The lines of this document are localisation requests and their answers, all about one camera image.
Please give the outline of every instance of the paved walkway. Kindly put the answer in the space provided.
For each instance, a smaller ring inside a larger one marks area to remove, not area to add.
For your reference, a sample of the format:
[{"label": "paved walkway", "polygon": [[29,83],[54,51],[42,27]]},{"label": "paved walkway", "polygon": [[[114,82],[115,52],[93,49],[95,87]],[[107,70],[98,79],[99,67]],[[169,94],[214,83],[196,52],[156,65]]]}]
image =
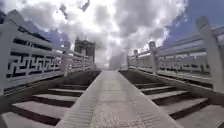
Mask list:
[{"label": "paved walkway", "polygon": [[103,71],[56,128],[181,128],[115,71]]}]

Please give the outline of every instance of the stair step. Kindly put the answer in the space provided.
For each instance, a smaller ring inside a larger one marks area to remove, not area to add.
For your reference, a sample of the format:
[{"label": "stair step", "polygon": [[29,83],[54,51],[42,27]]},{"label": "stair step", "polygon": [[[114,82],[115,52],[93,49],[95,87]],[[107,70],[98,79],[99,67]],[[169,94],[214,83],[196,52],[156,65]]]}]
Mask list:
[{"label": "stair step", "polygon": [[73,89],[73,90],[86,90],[88,86],[84,85],[59,85],[57,86],[59,89]]},{"label": "stair step", "polygon": [[178,103],[162,106],[162,108],[173,118],[180,119],[195,111],[199,111],[209,105],[206,98],[195,98],[183,100]]},{"label": "stair step", "polygon": [[177,91],[177,90],[178,89],[176,87],[170,87],[170,86],[141,89],[141,91],[145,95],[153,95],[153,94],[165,93],[165,92],[171,92],[171,91]]},{"label": "stair step", "polygon": [[160,94],[153,94],[153,95],[148,95],[148,97],[152,100],[154,99],[159,99],[159,98],[164,98],[164,97],[171,97],[175,96],[178,94],[185,93],[186,91],[173,91],[173,92],[165,92],[165,93],[160,93]]},{"label": "stair step", "polygon": [[148,97],[157,105],[168,105],[182,100],[195,98],[195,96],[193,96],[190,92],[187,91],[172,91],[148,95]]},{"label": "stair step", "polygon": [[67,108],[28,101],[12,105],[12,112],[48,125],[56,125]]},{"label": "stair step", "polygon": [[48,90],[53,90],[53,91],[62,91],[62,92],[77,92],[77,93],[83,93],[83,90],[71,90],[71,89],[58,89],[58,88],[51,88]]},{"label": "stair step", "polygon": [[34,96],[52,99],[52,100],[73,101],[73,102],[75,102],[78,99],[78,97],[73,97],[73,96],[60,96],[60,95],[52,95],[52,94],[39,94]]},{"label": "stair step", "polygon": [[69,90],[69,89],[48,89],[43,90],[40,94],[53,94],[53,95],[60,95],[60,96],[73,96],[73,97],[80,97],[84,91],[83,90]]},{"label": "stair step", "polygon": [[51,125],[35,122],[12,112],[2,114],[7,128],[53,128]]},{"label": "stair step", "polygon": [[144,88],[155,88],[155,87],[163,87],[166,86],[163,83],[147,83],[147,84],[135,84],[138,89]]},{"label": "stair step", "polygon": [[19,107],[34,113],[38,113],[41,115],[55,117],[59,119],[64,115],[64,112],[67,110],[67,108],[65,107],[57,107],[57,106],[37,103],[33,101],[16,103],[16,104],[13,104],[13,106],[16,106],[16,107]]},{"label": "stair step", "polygon": [[77,99],[78,97],[59,96],[51,94],[40,94],[30,97],[31,101],[60,107],[71,107]]},{"label": "stair step", "polygon": [[222,128],[224,122],[224,108],[209,105],[200,111],[177,120],[186,128]]}]

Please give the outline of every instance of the carved fretwork panel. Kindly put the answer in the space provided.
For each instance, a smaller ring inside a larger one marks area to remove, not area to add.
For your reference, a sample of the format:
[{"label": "carved fretwork panel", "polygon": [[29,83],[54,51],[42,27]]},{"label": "carved fretwork panel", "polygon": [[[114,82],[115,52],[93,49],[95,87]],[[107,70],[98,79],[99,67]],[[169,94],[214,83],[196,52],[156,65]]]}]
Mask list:
[{"label": "carved fretwork panel", "polygon": [[209,73],[210,69],[206,56],[160,57],[160,70]]},{"label": "carved fretwork panel", "polygon": [[61,58],[37,54],[11,52],[7,78],[59,71]]}]

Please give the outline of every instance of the blue sky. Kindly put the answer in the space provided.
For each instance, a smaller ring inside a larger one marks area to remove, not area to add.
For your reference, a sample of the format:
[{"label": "blue sky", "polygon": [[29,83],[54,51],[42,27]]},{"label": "blue sky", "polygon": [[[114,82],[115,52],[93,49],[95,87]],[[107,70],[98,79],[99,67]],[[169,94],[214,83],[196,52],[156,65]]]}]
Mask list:
[{"label": "blue sky", "polygon": [[[187,22],[183,22],[184,15],[177,17],[169,27],[170,36],[164,45],[196,34],[195,21],[200,16],[206,16],[214,28],[224,25],[224,0],[189,0],[185,14]],[[177,21],[181,22],[178,27],[175,26]]]}]

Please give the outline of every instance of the sky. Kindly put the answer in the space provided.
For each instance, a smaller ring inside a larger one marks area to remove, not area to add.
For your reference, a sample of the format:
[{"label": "sky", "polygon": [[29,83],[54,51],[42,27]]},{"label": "sky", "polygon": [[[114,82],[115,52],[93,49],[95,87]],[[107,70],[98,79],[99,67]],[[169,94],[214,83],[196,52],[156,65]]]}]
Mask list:
[{"label": "sky", "polygon": [[119,67],[134,49],[148,42],[166,45],[197,33],[195,20],[207,16],[214,27],[224,23],[223,0],[0,0],[5,13],[17,9],[32,31],[55,45],[76,36],[96,42],[96,64]]}]

